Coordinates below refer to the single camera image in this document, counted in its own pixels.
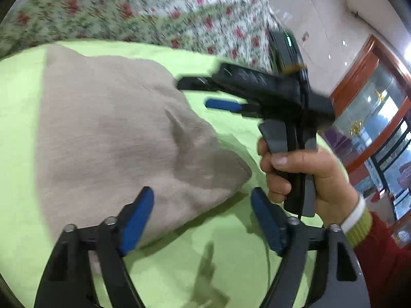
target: yellow-green cuff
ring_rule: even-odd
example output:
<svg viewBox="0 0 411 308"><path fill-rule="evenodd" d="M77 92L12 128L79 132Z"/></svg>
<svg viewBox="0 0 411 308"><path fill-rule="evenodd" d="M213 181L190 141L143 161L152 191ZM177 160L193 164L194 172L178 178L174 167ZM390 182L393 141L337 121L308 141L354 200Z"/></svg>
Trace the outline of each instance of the yellow-green cuff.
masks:
<svg viewBox="0 0 411 308"><path fill-rule="evenodd" d="M345 234L352 248L365 240L371 231L372 216L368 209L365 209L358 222Z"/></svg>

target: hand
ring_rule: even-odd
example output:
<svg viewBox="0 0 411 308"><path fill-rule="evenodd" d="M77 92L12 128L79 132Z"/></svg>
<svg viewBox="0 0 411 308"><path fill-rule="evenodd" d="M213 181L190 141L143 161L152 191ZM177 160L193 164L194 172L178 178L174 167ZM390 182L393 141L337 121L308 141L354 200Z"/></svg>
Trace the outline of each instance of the hand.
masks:
<svg viewBox="0 0 411 308"><path fill-rule="evenodd" d="M274 203L282 203L291 191L291 184L276 175L274 169L291 173L314 175L317 196L315 211L328 227L338 225L351 214L358 203L358 194L346 181L334 156L319 147L318 152L298 150L288 153L271 154L264 139L257 145L262 156L260 167L267 173L268 198Z"/></svg>

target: white wristband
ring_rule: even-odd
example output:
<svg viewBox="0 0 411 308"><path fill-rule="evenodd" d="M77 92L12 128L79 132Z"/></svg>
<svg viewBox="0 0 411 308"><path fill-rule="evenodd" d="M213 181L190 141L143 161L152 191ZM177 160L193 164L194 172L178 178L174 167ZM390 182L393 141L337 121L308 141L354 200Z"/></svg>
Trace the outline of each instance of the white wristband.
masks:
<svg viewBox="0 0 411 308"><path fill-rule="evenodd" d="M341 224L341 229L346 234L354 225L361 219L362 214L365 211L365 200L362 195L358 195L358 203L351 214Z"/></svg>

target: floral bedspread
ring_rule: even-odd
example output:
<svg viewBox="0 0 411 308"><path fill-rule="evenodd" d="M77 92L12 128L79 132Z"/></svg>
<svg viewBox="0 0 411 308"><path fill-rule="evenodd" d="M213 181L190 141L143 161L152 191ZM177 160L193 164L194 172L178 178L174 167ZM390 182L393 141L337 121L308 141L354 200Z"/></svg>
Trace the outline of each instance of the floral bedspread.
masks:
<svg viewBox="0 0 411 308"><path fill-rule="evenodd" d="M182 48L270 70L268 0L17 0L0 24L0 58L64 39Z"/></svg>

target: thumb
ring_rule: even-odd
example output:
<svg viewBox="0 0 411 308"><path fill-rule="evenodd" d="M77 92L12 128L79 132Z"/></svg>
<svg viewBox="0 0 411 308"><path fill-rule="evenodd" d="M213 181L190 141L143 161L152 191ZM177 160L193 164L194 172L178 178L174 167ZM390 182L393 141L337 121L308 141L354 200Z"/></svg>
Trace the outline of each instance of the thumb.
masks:
<svg viewBox="0 0 411 308"><path fill-rule="evenodd" d="M336 168L334 156L319 148L319 151L297 150L272 154L271 164L280 171L312 174L321 178L331 177Z"/></svg>

